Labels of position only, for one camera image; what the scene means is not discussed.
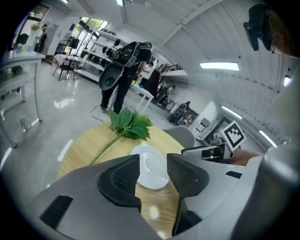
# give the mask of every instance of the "white saucer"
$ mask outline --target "white saucer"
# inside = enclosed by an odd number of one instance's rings
[[[149,189],[161,189],[168,184],[167,161],[158,150],[148,145],[139,145],[130,154],[140,154],[139,184]]]

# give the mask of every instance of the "glossy floor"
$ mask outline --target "glossy floor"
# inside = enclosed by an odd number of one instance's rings
[[[33,83],[25,87],[26,102],[20,92],[13,92],[0,100],[1,116],[18,147],[13,149],[0,131],[0,170],[8,187],[14,190],[21,203],[34,196],[57,180],[60,165],[68,147],[85,131],[108,121],[99,107],[101,91],[95,82],[63,72],[58,81],[55,68],[43,63],[39,79],[40,110],[43,121],[37,119]],[[135,109],[140,96],[129,91],[124,106]],[[165,113],[149,105],[145,114],[161,129],[171,128]],[[20,119],[26,117],[31,127],[24,131]]]

